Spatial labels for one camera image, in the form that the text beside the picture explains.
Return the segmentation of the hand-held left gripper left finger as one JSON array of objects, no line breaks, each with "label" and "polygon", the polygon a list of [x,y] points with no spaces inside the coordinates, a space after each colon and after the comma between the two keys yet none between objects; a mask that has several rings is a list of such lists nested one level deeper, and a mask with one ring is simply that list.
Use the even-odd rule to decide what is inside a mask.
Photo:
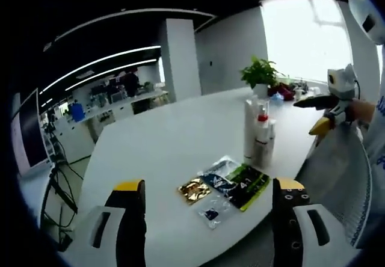
[{"label": "hand-held left gripper left finger", "polygon": [[116,185],[75,229],[75,266],[145,266],[143,179]]}]

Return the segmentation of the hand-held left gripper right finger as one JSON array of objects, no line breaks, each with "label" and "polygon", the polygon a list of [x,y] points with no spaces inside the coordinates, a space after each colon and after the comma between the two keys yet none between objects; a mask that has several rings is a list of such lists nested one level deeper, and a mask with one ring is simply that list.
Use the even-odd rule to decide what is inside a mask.
[{"label": "hand-held left gripper right finger", "polygon": [[274,266],[343,266],[343,228],[296,180],[273,180]]}]

